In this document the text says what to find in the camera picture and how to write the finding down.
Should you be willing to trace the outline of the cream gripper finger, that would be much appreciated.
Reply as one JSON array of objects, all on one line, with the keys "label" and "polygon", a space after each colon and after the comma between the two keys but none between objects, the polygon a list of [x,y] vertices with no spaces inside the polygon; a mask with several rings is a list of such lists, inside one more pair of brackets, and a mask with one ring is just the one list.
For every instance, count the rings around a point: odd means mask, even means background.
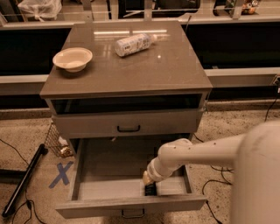
[{"label": "cream gripper finger", "polygon": [[144,171],[143,172],[143,184],[145,186],[148,186],[153,183],[154,183],[154,180],[150,177],[149,173],[147,171]]}]

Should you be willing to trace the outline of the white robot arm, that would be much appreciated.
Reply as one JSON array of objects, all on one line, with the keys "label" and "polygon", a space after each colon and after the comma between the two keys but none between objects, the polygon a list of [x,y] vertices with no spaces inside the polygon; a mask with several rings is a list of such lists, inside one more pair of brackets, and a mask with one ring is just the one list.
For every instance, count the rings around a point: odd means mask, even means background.
[{"label": "white robot arm", "polygon": [[231,224],[280,224],[280,121],[263,122],[245,134],[193,144],[163,144],[143,173],[145,185],[168,179],[183,165],[234,169]]}]

